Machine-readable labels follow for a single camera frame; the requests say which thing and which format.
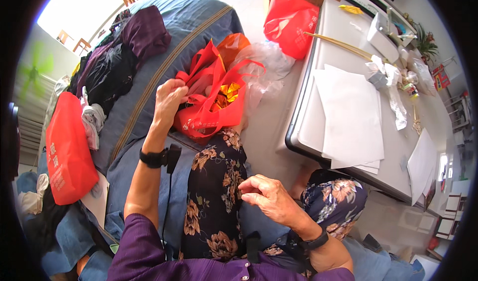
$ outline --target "purple sleeve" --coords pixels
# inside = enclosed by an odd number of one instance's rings
[[[153,223],[139,213],[126,217],[118,251],[108,280],[131,280],[165,261],[165,252]]]
[[[355,281],[354,274],[349,269],[337,268],[314,275],[313,281]]]

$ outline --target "black wristband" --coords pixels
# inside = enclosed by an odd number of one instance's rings
[[[318,238],[314,240],[304,240],[302,242],[299,242],[298,245],[302,247],[304,251],[307,253],[308,251],[312,251],[314,249],[317,249],[323,246],[327,241],[328,241],[327,231],[325,230],[325,228],[322,228],[322,233]]]
[[[148,168],[157,169],[168,164],[168,148],[165,148],[159,153],[148,152],[143,153],[140,149],[140,160],[145,163]]]

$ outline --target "floral pants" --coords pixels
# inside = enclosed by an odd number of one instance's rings
[[[239,225],[238,185],[247,179],[239,135],[223,128],[196,154],[187,184],[187,209],[179,259],[246,253]]]
[[[196,154],[188,179],[179,259],[245,257],[239,224],[242,200],[237,189],[247,179],[245,162],[240,137],[230,128],[221,129]],[[352,177],[319,169],[312,173],[301,200],[317,224],[342,240],[362,213],[367,193]],[[280,266],[307,273],[275,244],[264,253]]]

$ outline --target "radiator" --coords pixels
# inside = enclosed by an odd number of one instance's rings
[[[26,77],[17,75],[13,100],[18,105],[18,123],[20,127],[20,162],[34,165],[40,148],[40,139],[45,120],[45,113],[56,80],[40,74],[39,82],[44,91],[41,96],[29,87],[25,98],[20,98],[21,88]]]

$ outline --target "hand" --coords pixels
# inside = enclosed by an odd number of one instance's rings
[[[311,220],[278,180],[257,174],[243,181],[239,190],[242,191],[243,201],[259,206],[274,222],[295,229],[304,218]]]
[[[168,131],[173,126],[179,104],[185,101],[188,87],[182,80],[169,79],[156,90],[156,105],[143,152],[161,152]]]

